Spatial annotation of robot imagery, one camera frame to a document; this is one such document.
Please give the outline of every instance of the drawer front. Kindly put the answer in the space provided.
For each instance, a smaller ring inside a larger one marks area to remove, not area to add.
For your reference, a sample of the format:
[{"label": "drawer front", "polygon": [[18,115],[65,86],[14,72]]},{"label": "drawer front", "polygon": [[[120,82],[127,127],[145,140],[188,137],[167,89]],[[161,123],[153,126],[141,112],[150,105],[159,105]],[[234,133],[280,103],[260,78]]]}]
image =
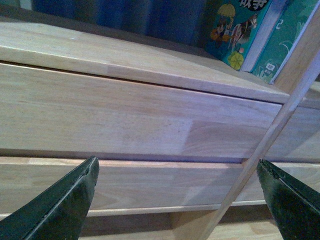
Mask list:
[{"label": "drawer front", "polygon": [[281,105],[0,64],[0,149],[42,156],[248,158]]},{"label": "drawer front", "polygon": [[[0,157],[0,216],[22,207],[80,164],[82,160]],[[236,163],[138,162],[100,160],[90,210],[165,208],[178,211],[217,208],[242,166]],[[277,163],[320,191],[320,165]],[[235,205],[261,204],[263,191],[254,174]]]},{"label": "drawer front", "polygon": [[274,161],[320,163],[320,110],[298,107],[266,154]]}]

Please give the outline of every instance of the wood grain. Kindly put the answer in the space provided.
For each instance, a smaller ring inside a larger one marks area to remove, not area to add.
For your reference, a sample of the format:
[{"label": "wood grain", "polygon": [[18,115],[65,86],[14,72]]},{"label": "wood grain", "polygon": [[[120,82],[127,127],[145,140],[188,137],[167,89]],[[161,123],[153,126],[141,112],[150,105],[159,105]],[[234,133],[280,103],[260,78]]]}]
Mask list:
[{"label": "wood grain", "polygon": [[316,81],[311,85],[299,106],[320,109],[320,75],[318,75]]},{"label": "wood grain", "polygon": [[320,161],[320,110],[298,107],[265,158],[273,161]]},{"label": "wood grain", "polygon": [[[316,14],[313,16],[310,28],[311,26],[318,25],[319,24],[319,16],[320,16],[320,9],[316,11]],[[298,43],[298,45],[303,44],[304,39],[309,39],[310,31],[309,27],[306,31],[306,34],[302,36],[302,40]],[[299,52],[301,51],[300,48],[296,48],[295,51]],[[258,144],[257,148],[251,155],[251,157],[244,163],[244,168],[241,174],[239,175],[238,179],[233,184],[230,191],[225,196],[224,200],[221,203],[221,206],[218,210],[212,214],[212,219],[210,219],[207,222],[206,227],[204,230],[200,230],[198,234],[197,240],[206,240],[208,239],[209,235],[212,233],[212,231],[215,229],[215,227],[218,225],[221,218],[224,216],[228,208],[231,206],[231,204],[236,200],[238,195],[241,193],[242,189],[247,184],[248,180],[250,179],[251,175],[255,172],[259,159],[262,159],[267,154],[268,150],[276,140],[276,138],[279,136],[287,122],[290,120],[291,116],[293,115],[294,111],[298,107],[299,103],[315,81],[315,79],[320,74],[320,51],[316,53],[316,55],[312,55],[311,61],[304,62],[305,64],[305,71],[303,71],[303,74],[301,75],[301,78],[299,78],[299,81],[293,90],[292,94],[290,95],[288,101],[282,106],[280,111],[278,112],[277,116],[274,118],[274,121],[270,125],[269,129],[267,130],[266,134],[263,136],[262,140]],[[289,61],[285,65],[285,69],[292,68],[297,63],[295,62],[295,57],[291,57]],[[292,75],[299,75],[299,69],[295,69],[292,73]],[[183,237],[183,234],[176,235],[177,239],[185,240]]]},{"label": "wood grain", "polygon": [[198,239],[216,211],[173,212],[171,221],[175,239]]},{"label": "wood grain", "polygon": [[82,152],[83,158],[94,153],[227,162],[252,154],[281,107],[7,64],[0,64],[0,77],[2,154]]},{"label": "wood grain", "polygon": [[3,17],[0,31],[3,61],[271,102],[288,99],[216,59]]},{"label": "wood grain", "polygon": [[283,240],[273,220],[219,224],[208,240]]},{"label": "wood grain", "polygon": [[[6,17],[6,18],[12,18],[15,21],[22,21],[27,23],[38,23],[38,24],[61,27],[69,30],[76,30],[76,31],[84,32],[88,34],[94,34],[94,35],[99,35],[103,37],[129,41],[137,44],[148,45],[150,47],[156,47],[156,50],[159,50],[158,48],[161,48],[162,49],[161,51],[166,52],[168,55],[172,55],[172,57],[177,57],[182,60],[185,59],[188,62],[195,63],[197,65],[204,66],[206,68],[216,69],[218,67],[220,68],[221,71],[226,68],[227,69],[226,73],[240,79],[245,79],[251,82],[252,86],[256,84],[257,90],[259,90],[259,88],[265,89],[267,86],[266,84],[264,84],[262,81],[260,81],[259,79],[257,79],[251,74],[248,74],[245,72],[232,71],[228,69],[228,67],[223,62],[213,61],[212,60],[213,56],[208,54],[202,48],[192,47],[185,44],[175,43],[175,42],[158,39],[154,37],[149,37],[149,36],[144,36],[144,35],[139,35],[136,33],[113,29],[105,26],[88,24],[86,22],[80,22],[73,19],[53,16],[53,15],[44,14],[41,12],[30,11],[30,10],[16,8],[16,7],[3,5],[3,4],[0,4],[0,8],[1,8],[0,16]],[[210,89],[208,86],[205,87],[205,85],[201,87],[200,86],[197,86],[197,87],[198,87],[197,88],[198,90],[202,90],[202,91],[209,91]],[[267,88],[270,88],[271,90],[279,91],[274,86],[267,86]],[[267,101],[278,102],[278,103],[284,103],[288,98],[288,95],[285,95],[283,92],[281,93],[281,91],[278,92],[278,94],[279,95],[282,94],[282,96],[278,96],[278,97],[273,96],[272,99],[266,98],[266,96],[264,95],[261,95],[261,96],[256,94],[246,95],[245,92],[233,93],[233,94],[234,96],[261,99],[261,100],[267,100]],[[320,91],[318,90],[314,91],[312,89],[310,90],[310,93],[307,94],[307,97],[301,102],[300,105],[302,107],[319,109],[320,108],[319,96],[320,96]]]},{"label": "wood grain", "polygon": [[[12,213],[83,160],[0,157],[0,215]],[[166,213],[219,208],[240,174],[235,163],[100,160],[89,216]],[[276,163],[320,192],[320,164]],[[263,203],[254,174],[233,205]]]},{"label": "wood grain", "polygon": [[[88,217],[84,223],[81,240],[151,239],[174,240],[173,232],[179,223],[201,222],[206,212],[193,212],[193,219],[173,218],[171,214],[139,214],[114,217]],[[282,240],[281,234],[266,206],[231,208],[214,230],[209,240]]]}]

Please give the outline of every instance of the yellow umbrella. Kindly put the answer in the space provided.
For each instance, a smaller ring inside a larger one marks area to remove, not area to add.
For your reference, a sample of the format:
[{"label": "yellow umbrella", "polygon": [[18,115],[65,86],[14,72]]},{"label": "yellow umbrella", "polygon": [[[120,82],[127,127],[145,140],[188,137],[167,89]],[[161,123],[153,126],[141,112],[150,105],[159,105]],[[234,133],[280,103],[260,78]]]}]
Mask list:
[{"label": "yellow umbrella", "polygon": [[224,17],[233,18],[236,15],[236,10],[232,4],[227,3],[227,4],[223,4],[219,8],[218,14]]}]

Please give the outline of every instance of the green book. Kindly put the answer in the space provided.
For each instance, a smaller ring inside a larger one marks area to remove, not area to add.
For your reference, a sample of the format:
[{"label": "green book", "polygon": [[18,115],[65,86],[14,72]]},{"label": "green book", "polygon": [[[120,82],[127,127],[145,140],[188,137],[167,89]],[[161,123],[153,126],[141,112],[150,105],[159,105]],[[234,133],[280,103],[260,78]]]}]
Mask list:
[{"label": "green book", "polygon": [[287,0],[224,0],[205,50],[240,70],[250,48],[263,47]]},{"label": "green book", "polygon": [[289,0],[258,60],[248,72],[273,84],[319,4],[320,0]]}]

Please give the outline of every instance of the dark green object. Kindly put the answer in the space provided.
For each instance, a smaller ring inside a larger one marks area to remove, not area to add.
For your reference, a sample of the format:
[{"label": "dark green object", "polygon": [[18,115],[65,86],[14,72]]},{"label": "dark green object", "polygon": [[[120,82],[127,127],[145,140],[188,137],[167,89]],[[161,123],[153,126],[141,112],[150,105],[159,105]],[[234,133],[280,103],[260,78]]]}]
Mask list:
[{"label": "dark green object", "polygon": [[284,240],[320,240],[320,193],[266,160],[257,174]]},{"label": "dark green object", "polygon": [[95,193],[94,156],[0,221],[0,240],[77,240]]}]

